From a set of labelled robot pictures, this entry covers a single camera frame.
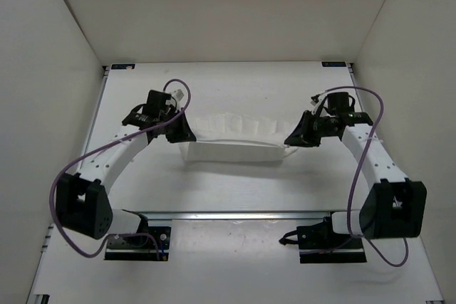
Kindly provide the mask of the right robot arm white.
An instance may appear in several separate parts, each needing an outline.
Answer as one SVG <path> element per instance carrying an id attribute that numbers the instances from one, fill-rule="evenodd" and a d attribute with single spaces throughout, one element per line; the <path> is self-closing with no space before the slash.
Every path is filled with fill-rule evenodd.
<path id="1" fill-rule="evenodd" d="M 346 234 L 366 239 L 418 237 L 427 189 L 394 163 L 375 133 L 378 121 L 356 111 L 356 100 L 347 92 L 320 93 L 311 102 L 313 109 L 304 111 L 285 145 L 318 147 L 322 139 L 337 137 L 358 163 L 347 209 L 333 213 L 332 222 L 320 228 L 322 244 L 336 247 Z"/>

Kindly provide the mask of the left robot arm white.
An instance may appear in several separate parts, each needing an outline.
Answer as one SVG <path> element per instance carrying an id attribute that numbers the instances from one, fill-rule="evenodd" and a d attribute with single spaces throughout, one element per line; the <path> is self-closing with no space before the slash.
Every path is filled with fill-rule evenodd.
<path id="1" fill-rule="evenodd" d="M 56 217 L 62 227 L 93 239 L 124 235 L 134 246 L 148 240 L 145 217 L 112 209 L 109 192 L 115 180 L 153 139 L 163 135 L 169 143 L 194 142 L 195 135 L 180 105 L 182 90 L 151 90 L 144 104 L 135 106 L 114 135 L 115 146 L 96 152 L 76 171 L 65 173 L 56 186 Z"/>

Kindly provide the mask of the white pleated skirt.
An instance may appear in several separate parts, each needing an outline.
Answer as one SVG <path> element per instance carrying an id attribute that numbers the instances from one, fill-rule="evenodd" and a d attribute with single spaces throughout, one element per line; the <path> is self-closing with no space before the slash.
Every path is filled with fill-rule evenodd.
<path id="1" fill-rule="evenodd" d="M 292 127 L 283 120 L 226 112 L 189 124 L 197 140 L 178 144 L 186 162 L 282 162 L 297 151 L 284 143 Z"/>

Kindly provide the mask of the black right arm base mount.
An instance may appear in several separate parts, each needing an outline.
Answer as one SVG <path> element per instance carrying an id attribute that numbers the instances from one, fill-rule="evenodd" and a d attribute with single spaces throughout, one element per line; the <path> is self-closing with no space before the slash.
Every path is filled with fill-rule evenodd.
<path id="1" fill-rule="evenodd" d="M 300 264 L 366 263 L 361 239 L 333 230 L 332 218 L 325 216 L 316 223 L 300 224 L 285 233 L 279 243 L 297 246 Z"/>

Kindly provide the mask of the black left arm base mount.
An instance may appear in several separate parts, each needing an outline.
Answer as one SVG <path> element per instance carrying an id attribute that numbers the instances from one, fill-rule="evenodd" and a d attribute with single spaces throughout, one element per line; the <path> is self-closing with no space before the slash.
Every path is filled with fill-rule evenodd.
<path id="1" fill-rule="evenodd" d="M 141 214 L 140 234 L 147 236 L 111 238 L 106 245 L 105 261 L 154 261 L 167 262 L 170 257 L 172 222 L 170 220 L 149 219 Z"/>

